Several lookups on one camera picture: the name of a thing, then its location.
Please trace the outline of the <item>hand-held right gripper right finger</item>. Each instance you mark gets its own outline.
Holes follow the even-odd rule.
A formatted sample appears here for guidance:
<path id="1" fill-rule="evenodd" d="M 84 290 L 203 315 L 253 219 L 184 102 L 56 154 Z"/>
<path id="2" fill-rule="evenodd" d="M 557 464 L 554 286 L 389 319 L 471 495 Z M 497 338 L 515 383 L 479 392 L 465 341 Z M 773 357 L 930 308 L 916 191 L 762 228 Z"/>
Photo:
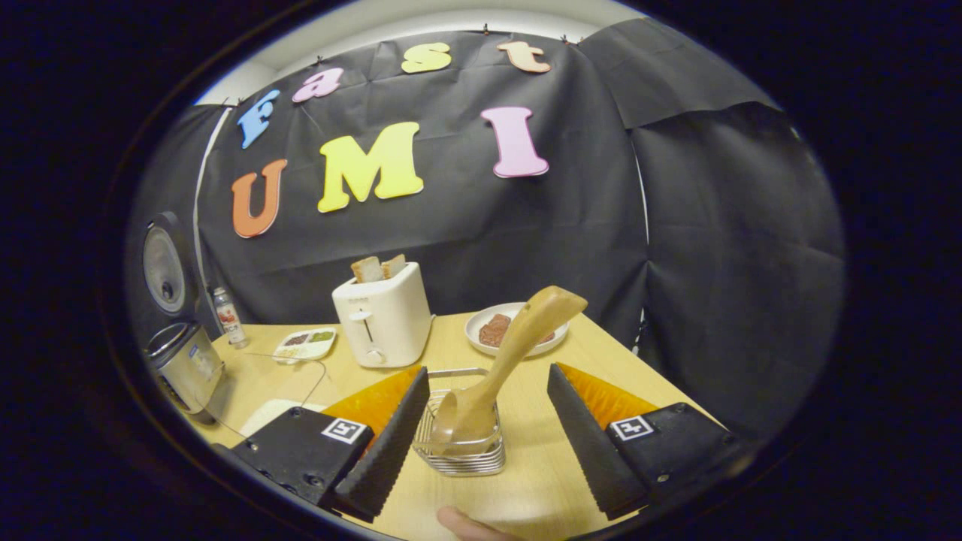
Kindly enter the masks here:
<path id="1" fill-rule="evenodd" d="M 656 407 L 570 365 L 550 367 L 547 394 L 608 519 L 693 497 L 743 453 L 738 437 L 693 405 Z"/>

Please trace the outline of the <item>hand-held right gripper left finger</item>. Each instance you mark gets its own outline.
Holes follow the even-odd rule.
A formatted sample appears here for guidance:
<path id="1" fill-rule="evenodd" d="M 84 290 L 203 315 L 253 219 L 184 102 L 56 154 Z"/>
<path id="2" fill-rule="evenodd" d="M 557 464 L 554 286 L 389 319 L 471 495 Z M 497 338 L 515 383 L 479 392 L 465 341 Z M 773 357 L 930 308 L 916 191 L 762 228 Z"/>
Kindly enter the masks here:
<path id="1" fill-rule="evenodd" d="M 395 486 L 429 397 L 412 366 L 322 412 L 292 405 L 229 458 L 300 500 L 371 523 Z"/>

